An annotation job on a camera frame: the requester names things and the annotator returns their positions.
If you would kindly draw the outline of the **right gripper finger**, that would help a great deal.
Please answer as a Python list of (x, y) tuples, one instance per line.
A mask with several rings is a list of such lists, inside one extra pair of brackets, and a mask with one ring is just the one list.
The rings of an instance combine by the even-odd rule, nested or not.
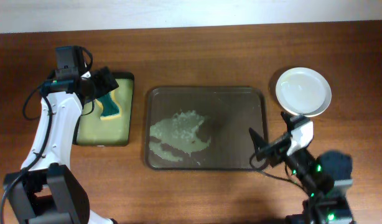
[(251, 136), (254, 145), (254, 154), (257, 161), (267, 159), (266, 149), (269, 144), (261, 137), (253, 128), (249, 128), (249, 134)]
[(281, 112), (281, 117), (284, 120), (286, 126), (287, 126), (287, 132), (291, 132), (294, 129), (295, 126), (295, 121), (294, 118), (295, 116), (289, 113), (286, 113), (284, 111)]

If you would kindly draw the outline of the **pale green plate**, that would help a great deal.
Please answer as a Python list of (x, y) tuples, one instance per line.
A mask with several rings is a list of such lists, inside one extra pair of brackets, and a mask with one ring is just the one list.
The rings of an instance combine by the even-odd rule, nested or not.
[(275, 94), (285, 111), (310, 118), (322, 114), (332, 100), (328, 81), (319, 72), (305, 67), (283, 72), (277, 79)]

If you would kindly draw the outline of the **green yellow sponge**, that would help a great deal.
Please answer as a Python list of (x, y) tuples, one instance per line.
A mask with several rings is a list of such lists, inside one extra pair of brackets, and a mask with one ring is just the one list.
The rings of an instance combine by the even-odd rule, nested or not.
[(121, 116), (121, 107), (116, 101), (114, 90), (97, 98), (96, 103), (101, 109), (100, 120), (116, 119)]

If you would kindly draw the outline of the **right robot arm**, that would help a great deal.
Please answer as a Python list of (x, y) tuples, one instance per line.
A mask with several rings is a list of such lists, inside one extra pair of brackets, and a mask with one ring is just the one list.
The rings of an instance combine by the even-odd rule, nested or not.
[(288, 215), (285, 223), (354, 223), (347, 190), (352, 186), (351, 155), (331, 150), (314, 157), (308, 150), (314, 138), (314, 124), (303, 115), (281, 112), (287, 130), (273, 142), (267, 142), (250, 129), (254, 153), (251, 160), (265, 160), (271, 167), (284, 164), (285, 182), (300, 188), (307, 200), (300, 214)]

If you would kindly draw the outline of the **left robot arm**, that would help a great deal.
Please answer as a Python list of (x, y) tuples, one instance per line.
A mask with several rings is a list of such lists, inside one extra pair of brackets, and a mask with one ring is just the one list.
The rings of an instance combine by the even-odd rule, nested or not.
[(55, 54), (57, 68), (33, 91), (41, 97), (34, 142), (20, 170), (4, 178), (0, 223), (6, 203), (19, 223), (115, 223), (91, 210), (70, 156), (84, 106), (118, 83), (108, 67), (91, 69), (93, 56), (84, 47), (57, 47)]

